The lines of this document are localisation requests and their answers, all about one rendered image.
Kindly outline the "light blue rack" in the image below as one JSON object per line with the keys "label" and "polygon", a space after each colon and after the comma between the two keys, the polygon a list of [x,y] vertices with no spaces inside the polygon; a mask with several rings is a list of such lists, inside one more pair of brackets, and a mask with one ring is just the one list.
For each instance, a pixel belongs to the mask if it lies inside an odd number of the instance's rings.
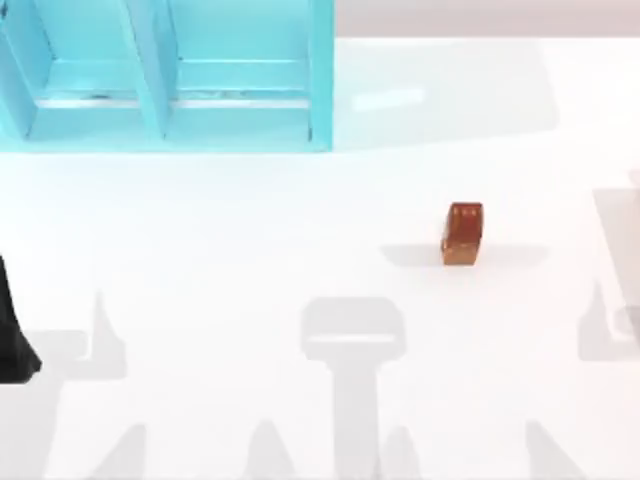
{"label": "light blue rack", "polygon": [[333,145],[335,0],[0,0],[0,152]]}

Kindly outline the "brown bread loaf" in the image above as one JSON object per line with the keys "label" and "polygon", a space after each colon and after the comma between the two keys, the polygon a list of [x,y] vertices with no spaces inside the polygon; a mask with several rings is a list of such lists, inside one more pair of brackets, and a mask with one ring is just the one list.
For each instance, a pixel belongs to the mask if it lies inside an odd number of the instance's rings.
{"label": "brown bread loaf", "polygon": [[484,206],[480,202],[453,202],[448,210],[440,243],[445,266],[473,266],[484,230]]}

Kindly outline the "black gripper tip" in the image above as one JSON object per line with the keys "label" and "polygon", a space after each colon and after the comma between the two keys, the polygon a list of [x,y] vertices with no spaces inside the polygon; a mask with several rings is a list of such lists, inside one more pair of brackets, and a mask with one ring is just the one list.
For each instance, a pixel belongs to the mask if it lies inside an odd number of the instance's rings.
{"label": "black gripper tip", "polygon": [[42,361],[17,320],[5,262],[0,255],[0,384],[25,384],[41,368]]}

